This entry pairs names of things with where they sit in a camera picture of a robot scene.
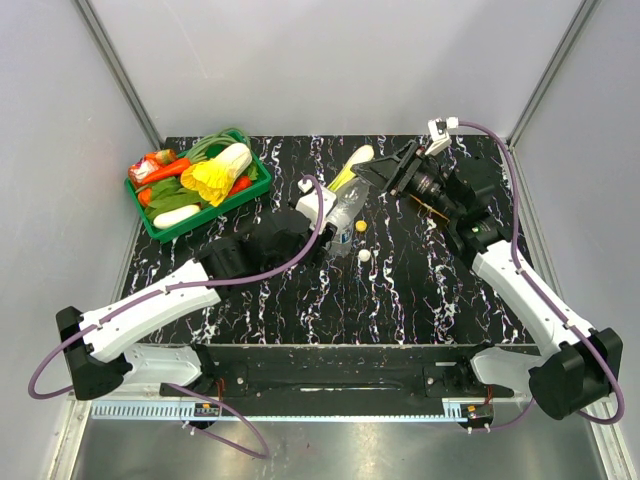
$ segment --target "clear plastic bottle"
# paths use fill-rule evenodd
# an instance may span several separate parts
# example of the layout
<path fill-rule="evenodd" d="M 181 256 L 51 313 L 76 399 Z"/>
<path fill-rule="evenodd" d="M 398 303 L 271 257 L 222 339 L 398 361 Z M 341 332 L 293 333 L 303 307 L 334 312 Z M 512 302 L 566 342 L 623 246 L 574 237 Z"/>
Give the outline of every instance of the clear plastic bottle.
<path fill-rule="evenodd" d="M 353 224 L 369 196 L 369 184 L 356 177 L 336 191 L 336 205 L 327 217 L 327 222 L 336 226 L 336 235 L 329 247 L 329 254 L 339 257 L 351 251 Z"/>

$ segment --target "cable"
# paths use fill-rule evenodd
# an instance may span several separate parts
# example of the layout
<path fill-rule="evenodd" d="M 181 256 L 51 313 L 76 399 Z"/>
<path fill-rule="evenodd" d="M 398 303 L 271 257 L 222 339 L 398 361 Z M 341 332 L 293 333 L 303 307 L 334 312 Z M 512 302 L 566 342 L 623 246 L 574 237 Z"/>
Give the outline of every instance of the cable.
<path fill-rule="evenodd" d="M 224 287 L 224 286 L 233 286 L 233 285 L 245 285 L 247 283 L 253 283 L 253 282 L 259 282 L 262 280 L 266 280 L 268 278 L 274 277 L 276 275 L 278 275 L 279 273 L 282 273 L 286 270 L 289 270 L 291 267 L 295 266 L 297 263 L 299 263 L 304 257 L 305 255 L 309 252 L 309 250 L 311 250 L 311 248 L 313 247 L 313 244 L 316 242 L 316 240 L 318 239 L 318 235 L 320 234 L 320 229 L 322 228 L 322 220 L 323 220 L 323 216 L 324 216 L 324 205 L 323 205 L 323 199 L 322 199 L 322 187 L 320 186 L 320 182 L 318 182 L 318 180 L 311 176 L 311 175 L 305 175 L 304 177 L 302 177 L 303 180 L 305 181 L 310 181 L 313 184 L 313 187 L 316 190 L 316 193 L 318 195 L 318 217 L 316 219 L 316 223 L 314 225 L 314 229 L 313 232 L 311 234 L 311 237 L 309 238 L 309 241 L 305 244 L 305 246 L 302 248 L 302 250 L 300 250 L 300 252 L 298 252 L 297 255 L 295 255 L 291 260 L 289 260 L 288 262 L 284 263 L 283 265 L 274 268 L 273 270 L 270 270 L 268 272 L 264 272 L 264 273 L 260 273 L 258 275 L 252 275 L 250 277 L 245 277 L 245 278 L 234 278 L 234 279 L 225 279 L 225 280 L 210 280 L 210 281 L 205 281 L 205 282 L 189 282 L 189 283 L 180 283 L 180 284 L 176 284 L 176 285 L 168 285 L 167 286 L 167 290 L 168 291 L 172 291 L 172 290 L 176 290 L 179 288 L 188 288 L 188 287 Z M 138 298 L 135 298 L 133 300 L 131 300 L 130 302 L 125 303 L 124 305 L 121 305 L 120 307 L 116 308 L 115 310 L 109 312 L 107 315 L 105 315 L 103 318 L 101 318 L 98 323 L 100 325 L 104 325 L 105 323 L 111 321 L 114 317 L 120 315 L 122 312 L 125 312 L 127 310 L 129 310 L 130 308 L 135 307 L 136 305 L 139 305 L 153 297 L 156 297 L 158 295 L 163 295 L 164 292 L 162 290 L 154 290 L 152 292 L 146 293 L 144 295 L 141 295 Z M 45 368 L 47 368 L 47 366 L 49 365 L 49 363 L 51 363 L 51 361 L 54 359 L 54 357 L 56 355 L 58 355 L 60 352 L 62 352 L 65 348 L 69 347 L 71 344 L 73 344 L 74 342 L 80 340 L 82 337 L 84 337 L 85 335 L 87 335 L 89 332 L 92 332 L 94 330 L 96 330 L 97 328 L 99 328 L 97 325 L 90 325 L 89 327 L 80 330 L 79 332 L 73 334 L 71 337 L 69 337 L 67 340 L 65 340 L 64 342 L 62 342 L 60 345 L 58 345 L 56 348 L 54 348 L 43 360 L 42 362 L 40 362 L 40 365 L 38 365 L 35 369 L 35 371 L 33 372 L 33 375 L 31 375 L 31 379 L 29 380 L 29 385 L 27 387 L 27 391 L 29 392 L 29 395 L 36 399 L 36 400 L 46 400 L 49 398 L 53 398 L 53 397 L 57 397 L 58 395 L 62 395 L 64 393 L 70 392 L 71 390 L 73 390 L 72 386 L 68 386 L 65 388 L 61 388 L 60 390 L 56 390 L 54 392 L 49 392 L 49 393 L 38 393 L 36 392 L 36 383 L 38 381 L 38 378 L 40 378 L 40 375 L 42 374 L 42 372 L 44 371 Z M 187 390 L 184 387 L 179 387 L 177 385 L 173 385 L 174 388 L 176 388 L 176 390 L 182 391 L 183 393 L 186 393 L 187 395 L 191 395 L 193 397 L 196 398 L 204 398 L 206 401 L 209 401 L 211 403 L 214 403 L 222 408 L 225 408 L 227 411 L 231 412 L 233 415 L 235 415 L 236 417 L 238 417 L 245 425 L 249 426 L 249 428 L 251 429 L 251 431 L 254 433 L 254 435 L 256 435 L 258 437 L 258 440 L 260 440 L 260 443 L 263 445 L 263 447 L 265 448 L 265 451 L 267 452 L 268 455 L 268 448 L 266 446 L 266 443 L 264 443 L 264 440 L 262 439 L 262 437 L 260 436 L 260 433 L 257 431 L 257 429 L 255 429 L 255 427 L 251 424 L 251 422 L 249 422 L 246 418 L 244 418 L 242 415 L 240 415 L 238 412 L 236 412 L 234 409 L 232 409 L 231 407 L 229 407 L 228 405 L 223 404 L 222 402 L 218 402 L 216 401 L 212 401 L 212 399 L 208 398 L 208 397 L 202 397 L 200 396 L 198 393 L 195 392 L 191 392 L 190 390 Z M 251 450 L 245 449 L 244 447 L 234 444 L 233 442 L 223 439 L 222 437 L 218 437 L 217 435 L 214 435 L 212 433 L 209 432 L 202 432 L 203 434 L 214 438 L 222 443 L 224 443 L 225 445 L 229 445 L 237 450 L 240 450 L 243 453 L 246 453 L 247 455 L 251 455 L 254 456 L 256 458 L 266 458 L 264 456 L 261 456 L 262 454 L 258 454 L 256 452 L 253 452 Z"/>
<path fill-rule="evenodd" d="M 215 433 L 211 433 L 211 432 L 207 432 L 206 430 L 200 430 L 200 429 L 194 429 L 194 431 L 201 433 L 202 435 L 205 435 L 209 438 L 212 438 L 214 440 L 217 440 L 221 443 L 224 443 L 225 445 L 228 445 L 231 448 L 235 448 L 236 450 L 249 455 L 251 457 L 254 458 L 259 458 L 261 460 L 264 460 L 265 458 L 269 458 L 269 447 L 267 446 L 267 442 L 264 440 L 264 437 L 260 434 L 260 432 L 258 431 L 258 429 L 255 427 L 255 425 L 253 423 L 251 423 L 249 420 L 247 420 L 244 415 L 242 415 L 240 412 L 238 412 L 237 410 L 235 410 L 234 408 L 230 407 L 229 405 L 227 405 L 226 403 L 220 402 L 218 400 L 214 400 L 213 398 L 209 398 L 206 395 L 200 395 L 199 393 L 196 392 L 192 392 L 191 390 L 181 387 L 180 385 L 176 385 L 175 383 L 168 383 L 167 385 L 169 385 L 171 388 L 175 388 L 177 391 L 184 393 L 185 395 L 188 395 L 190 397 L 193 398 L 199 398 L 200 400 L 204 400 L 207 403 L 212 403 L 214 405 L 217 405 L 219 408 L 224 408 L 226 411 L 228 411 L 229 413 L 231 413 L 234 417 L 236 417 L 238 420 L 240 420 L 242 423 L 244 423 L 247 428 L 249 430 L 251 430 L 251 433 L 253 433 L 253 435 L 258 439 L 258 441 L 260 442 L 260 445 L 262 445 L 262 449 L 264 450 L 264 453 L 258 453 L 258 452 L 254 452 L 253 450 L 249 450 L 246 447 L 243 447 L 242 445 L 239 445 L 235 442 L 232 442 L 231 440 L 227 440 L 224 437 L 221 437 L 219 435 L 216 435 Z"/>
<path fill-rule="evenodd" d="M 482 125 L 479 125 L 473 122 L 463 122 L 463 121 L 460 121 L 459 125 L 461 127 L 470 127 L 476 130 L 480 130 L 481 132 L 487 134 L 494 142 L 496 142 L 496 144 L 500 148 L 500 151 L 502 152 L 502 155 L 504 156 L 505 161 L 507 163 L 507 169 L 509 170 L 509 175 L 511 176 L 511 190 L 513 192 L 513 231 L 512 231 L 512 237 L 511 237 L 511 258 L 513 260 L 513 264 L 520 271 L 520 274 L 526 280 L 529 286 L 536 292 L 538 297 L 540 297 L 544 301 L 544 303 L 547 304 L 547 306 L 553 311 L 553 313 L 555 313 L 558 316 L 558 318 L 565 325 L 569 325 L 569 330 L 571 330 L 571 332 L 573 332 L 573 334 L 576 337 L 578 337 L 578 339 L 587 347 L 591 355 L 593 355 L 593 358 L 595 358 L 596 362 L 598 362 L 598 365 L 600 365 L 600 368 L 602 368 L 602 371 L 604 372 L 605 376 L 607 377 L 607 380 L 609 381 L 609 383 L 611 384 L 611 387 L 613 388 L 614 393 L 616 394 L 616 398 L 618 400 L 618 410 L 616 411 L 613 417 L 597 418 L 597 417 L 592 417 L 591 415 L 583 411 L 578 412 L 578 414 L 586 418 L 587 420 L 594 423 L 598 423 L 600 425 L 612 425 L 614 423 L 619 422 L 620 419 L 623 417 L 624 411 L 625 411 L 624 395 L 622 394 L 622 389 L 620 388 L 620 384 L 618 383 L 616 376 L 611 371 L 611 368 L 607 364 L 606 360 L 602 357 L 602 355 L 600 355 L 600 352 L 598 352 L 596 347 L 593 346 L 593 344 L 589 341 L 589 339 L 577 327 L 571 326 L 569 324 L 569 317 L 567 317 L 565 313 L 562 311 L 562 309 L 560 309 L 560 307 L 558 307 L 553 302 L 553 300 L 549 298 L 549 296 L 542 290 L 542 288 L 540 288 L 540 286 L 529 275 L 529 273 L 527 273 L 526 270 L 522 269 L 522 263 L 520 262 L 520 258 L 518 257 L 518 235 L 520 233 L 520 218 L 518 216 L 518 211 L 520 209 L 520 192 L 518 190 L 518 181 L 516 180 L 515 162 L 511 157 L 511 153 L 509 152 L 509 149 L 504 144 L 502 139 L 498 137 L 498 135 L 496 135 L 494 132 L 492 132 L 488 128 L 483 127 Z"/>
<path fill-rule="evenodd" d="M 480 428 L 474 428 L 474 429 L 471 430 L 471 433 L 499 432 L 501 430 L 506 430 L 508 428 L 514 427 L 518 423 L 522 422 L 522 420 L 524 420 L 524 418 L 527 415 L 529 415 L 529 412 L 531 412 L 531 407 L 533 407 L 535 404 L 536 404 L 536 400 L 534 398 L 531 398 L 531 401 L 527 404 L 527 406 L 524 408 L 524 410 L 522 412 L 520 412 L 520 415 L 518 415 L 513 420 L 510 420 L 507 423 L 503 423 L 502 425 L 496 425 L 495 427 L 492 426 L 490 430 L 482 430 Z"/>

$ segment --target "white radish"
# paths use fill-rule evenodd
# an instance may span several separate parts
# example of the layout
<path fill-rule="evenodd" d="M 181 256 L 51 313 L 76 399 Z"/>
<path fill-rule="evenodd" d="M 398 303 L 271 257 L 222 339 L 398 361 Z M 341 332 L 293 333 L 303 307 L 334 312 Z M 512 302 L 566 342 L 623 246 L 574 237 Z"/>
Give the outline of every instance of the white radish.
<path fill-rule="evenodd" d="M 170 212 L 161 213 L 153 220 L 153 226 L 159 230 L 166 230 L 173 227 L 177 223 L 194 216 L 200 211 L 198 205 L 187 205 L 186 207 L 176 208 Z"/>

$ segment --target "table surface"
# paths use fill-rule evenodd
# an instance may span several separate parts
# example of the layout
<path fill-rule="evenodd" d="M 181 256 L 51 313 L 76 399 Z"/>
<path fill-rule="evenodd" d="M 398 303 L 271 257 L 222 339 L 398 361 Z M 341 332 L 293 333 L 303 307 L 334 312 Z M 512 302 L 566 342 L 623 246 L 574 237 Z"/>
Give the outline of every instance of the table surface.
<path fill-rule="evenodd" d="M 252 137 L 252 149 L 273 175 L 270 195 L 250 202 L 161 245 L 141 225 L 123 296 L 163 278 L 210 242 L 237 230 L 267 209 L 288 208 L 296 182 L 314 174 L 329 183 L 351 154 L 370 144 L 376 158 L 402 147 L 409 136 Z M 193 137 L 169 138 L 167 147 L 189 148 Z M 495 144 L 483 136 L 457 136 L 441 160 L 451 167 L 482 162 L 495 178 L 491 212 L 511 225 L 507 176 Z M 296 267 L 244 288 L 214 307 L 192 312 L 154 332 L 148 343 L 187 344 L 477 344 L 531 343 L 526 330 L 484 281 L 444 245 L 426 209 L 409 199 L 371 192 L 344 258 Z M 523 253 L 527 255 L 522 239 Z M 369 249 L 368 263 L 357 252 Z"/>

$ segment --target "white arm segment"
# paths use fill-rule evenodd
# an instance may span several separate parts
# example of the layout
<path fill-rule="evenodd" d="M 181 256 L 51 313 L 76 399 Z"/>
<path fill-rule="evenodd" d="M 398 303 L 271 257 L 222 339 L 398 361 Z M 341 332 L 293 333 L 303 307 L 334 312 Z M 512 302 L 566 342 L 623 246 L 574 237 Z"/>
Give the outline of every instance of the white arm segment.
<path fill-rule="evenodd" d="M 198 355 L 191 347 L 175 348 L 136 343 L 124 351 L 124 357 L 132 369 L 124 375 L 124 381 L 116 392 L 140 392 L 141 386 L 157 392 L 161 383 L 185 386 L 202 373 Z"/>
<path fill-rule="evenodd" d="M 107 307 L 84 313 L 80 328 L 99 325 L 99 320 L 110 311 L 146 293 L 154 290 L 164 290 L 165 286 L 176 283 L 205 280 L 209 280 L 209 277 L 204 267 L 200 263 L 189 260 L 175 272 L 149 285 L 144 290 Z M 154 330 L 194 310 L 209 307 L 218 302 L 220 302 L 220 297 L 213 288 L 194 287 L 172 290 L 169 293 L 151 298 L 114 317 L 110 322 L 105 323 L 102 328 L 85 335 L 84 342 L 93 346 L 91 356 L 107 363 L 117 358 L 127 347 Z"/>
<path fill-rule="evenodd" d="M 539 366 L 560 351 L 559 345 L 577 343 L 578 338 L 564 327 L 562 321 L 516 271 L 511 260 L 511 243 L 501 241 L 488 247 L 473 261 L 472 270 L 498 293 L 518 316 L 533 337 L 540 356 L 506 352 L 500 348 L 489 348 L 475 355 L 471 365 L 478 379 L 488 385 L 503 385 L 512 390 L 529 393 L 530 368 Z M 572 325 L 585 336 L 590 336 L 592 325 L 573 312 L 518 253 L 522 268 L 553 302 L 565 312 Z"/>

